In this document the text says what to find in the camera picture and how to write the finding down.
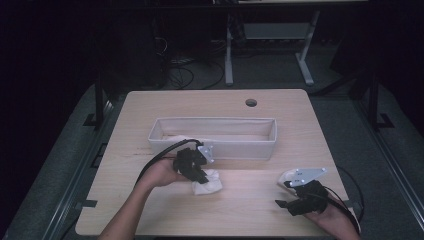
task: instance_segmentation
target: hole in table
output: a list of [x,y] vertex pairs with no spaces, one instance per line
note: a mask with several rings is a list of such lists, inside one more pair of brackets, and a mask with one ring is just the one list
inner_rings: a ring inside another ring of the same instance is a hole
[[256,105],[258,105],[258,102],[255,99],[247,99],[246,100],[246,105],[249,107],[255,107]]

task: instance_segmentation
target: metal stand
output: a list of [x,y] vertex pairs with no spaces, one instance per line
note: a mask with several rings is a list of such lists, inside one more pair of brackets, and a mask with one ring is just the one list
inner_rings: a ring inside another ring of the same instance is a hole
[[[319,11],[315,11],[313,16],[312,16],[312,20],[308,25],[308,29],[306,31],[306,35],[304,36],[305,39],[305,44],[301,50],[301,52],[296,53],[296,60],[297,63],[299,64],[300,67],[300,71],[302,72],[303,78],[305,80],[306,85],[308,86],[312,86],[314,84],[314,80],[312,79],[311,73],[309,72],[309,68],[306,65],[305,59],[306,59],[306,55],[308,54],[308,50],[309,50],[309,46],[311,45],[311,41],[312,41],[312,37],[314,36],[314,32],[315,32],[315,26],[317,24],[318,21],[318,17],[319,17]],[[292,31],[293,27],[298,28],[301,25],[296,25],[296,24],[291,24],[289,25],[288,28],[284,29],[284,30],[289,30],[289,32],[295,33],[296,31]],[[293,37],[290,36],[286,36],[286,34],[284,33],[284,30],[281,30],[277,35],[278,39],[282,39],[281,36],[285,36],[284,38],[288,38],[288,39],[292,39]],[[267,37],[258,37],[256,36],[255,39],[266,39]],[[234,84],[233,82],[233,67],[232,67],[232,62],[231,62],[231,33],[228,29],[227,26],[227,52],[226,52],[226,56],[225,56],[225,83],[227,84],[227,86],[232,86]]]
[[381,113],[380,116],[383,119],[383,122],[378,122],[377,113],[378,113],[378,81],[376,79],[375,73],[372,76],[370,82],[370,93],[368,100],[368,122],[371,124],[372,128],[375,131],[379,131],[380,128],[393,128],[394,125],[387,114]]
[[232,86],[233,82],[233,64],[231,62],[231,33],[227,27],[227,52],[225,55],[225,84]]
[[318,21],[319,11],[315,11],[312,17],[312,20],[309,24],[308,32],[305,37],[305,45],[300,53],[296,53],[296,60],[299,64],[300,71],[302,72],[303,79],[305,80],[306,85],[312,86],[314,85],[314,80],[312,79],[311,73],[309,72],[308,65],[306,65],[305,59],[309,50],[309,46],[311,45],[312,37],[314,36],[315,26]]
[[103,115],[103,90],[100,76],[97,77],[96,82],[94,83],[94,92],[96,98],[96,114],[89,114],[85,119],[84,126],[94,126],[94,130],[97,131],[104,119]]

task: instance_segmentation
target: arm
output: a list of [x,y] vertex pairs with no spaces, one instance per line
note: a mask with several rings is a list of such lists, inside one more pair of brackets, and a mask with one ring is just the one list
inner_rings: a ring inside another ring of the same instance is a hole
[[[331,196],[331,194],[329,194],[328,197],[340,203],[340,201]],[[312,212],[304,214],[304,216],[337,239],[360,239],[359,235],[356,233],[355,227],[352,225],[348,217],[331,204],[328,204],[324,212],[320,214]]]
[[134,238],[144,205],[153,188],[186,179],[172,169],[172,162],[170,159],[161,160],[146,171],[98,239]]

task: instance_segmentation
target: cable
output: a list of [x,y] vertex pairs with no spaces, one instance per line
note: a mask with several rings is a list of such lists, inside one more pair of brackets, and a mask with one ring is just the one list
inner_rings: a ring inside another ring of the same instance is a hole
[[352,180],[353,184],[355,184],[356,188],[358,189],[358,193],[359,193],[359,198],[361,201],[361,212],[359,213],[359,217],[358,217],[358,222],[361,222],[362,218],[364,217],[364,213],[365,213],[365,201],[364,201],[364,194],[362,193],[361,188],[359,187],[358,182],[356,182],[355,178],[344,168],[337,166],[336,167],[340,170],[342,170],[344,173],[346,173],[346,175],[349,176],[349,178]]
[[162,40],[165,43],[165,47],[163,48],[163,50],[159,53],[161,56],[163,56],[163,54],[166,52],[166,50],[168,49],[168,42],[166,41],[165,38],[161,38],[161,37],[155,37],[156,40]]
[[182,67],[184,65],[193,63],[194,61],[196,61],[194,58],[172,59],[171,64],[174,64],[174,67]]
[[343,204],[343,206],[345,207],[345,208],[348,208],[347,206],[346,206],[346,204],[344,203],[344,201],[342,200],[342,198],[335,192],[335,191],[333,191],[333,189],[331,189],[331,188],[329,188],[329,187],[326,187],[326,186],[323,186],[325,189],[327,189],[327,190],[329,190],[330,192],[332,192],[334,195],[336,195],[336,197],[340,200],[340,202],[342,202],[342,204]]
[[[173,87],[176,87],[177,90],[183,90],[184,88],[186,88],[188,85],[190,85],[194,81],[194,73],[191,70],[189,70],[187,68],[171,68],[171,69],[178,69],[178,72],[180,74],[180,78],[178,78],[178,77],[174,76],[172,73],[169,73],[170,74],[169,79],[170,79],[171,85]],[[184,78],[181,74],[181,70],[185,70],[188,73],[190,73],[190,75],[191,75],[190,81],[185,85],[184,85]]]
[[214,82],[214,83],[212,83],[210,85],[207,85],[206,87],[203,87],[201,90],[206,90],[208,88],[211,88],[211,87],[217,85],[218,83],[221,82],[221,80],[224,78],[224,75],[225,75],[225,70],[224,70],[224,68],[221,65],[219,65],[217,62],[214,62],[214,61],[209,61],[209,62],[217,65],[221,69],[222,74],[221,74],[221,77],[218,79],[218,81],[216,81],[216,82]]
[[189,142],[195,142],[198,146],[202,145],[202,143],[197,140],[197,139],[184,139],[180,142],[177,142],[169,147],[167,147],[165,150],[163,150],[162,152],[158,153],[155,157],[152,158],[152,160],[150,160],[143,168],[143,170],[141,170],[140,175],[137,178],[137,181],[135,182],[135,184],[138,183],[138,181],[141,179],[141,177],[144,175],[144,173],[147,171],[147,169],[149,169],[153,164],[155,164],[156,162],[158,162],[159,160],[162,159],[163,156],[165,156],[165,154],[169,153],[170,151],[174,150],[177,147],[180,147],[186,143]]
[[212,45],[218,45],[217,47],[210,50],[211,55],[219,55],[225,51],[227,48],[227,43],[225,40],[219,40],[217,42],[212,42]]

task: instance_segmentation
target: wooden table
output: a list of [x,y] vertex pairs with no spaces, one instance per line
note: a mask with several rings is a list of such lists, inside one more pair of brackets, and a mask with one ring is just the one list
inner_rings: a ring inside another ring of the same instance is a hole
[[[256,107],[248,107],[255,99]],[[303,216],[291,216],[275,199],[296,199],[276,185],[294,168],[325,167],[320,182],[342,199],[347,194],[303,90],[211,90],[131,92],[110,138],[76,225],[81,235],[99,235],[127,199],[143,166],[153,158],[149,132],[159,117],[275,118],[278,139],[267,161],[217,160],[220,192],[195,196],[190,182],[156,188],[150,195],[137,235],[152,236],[322,236]]]

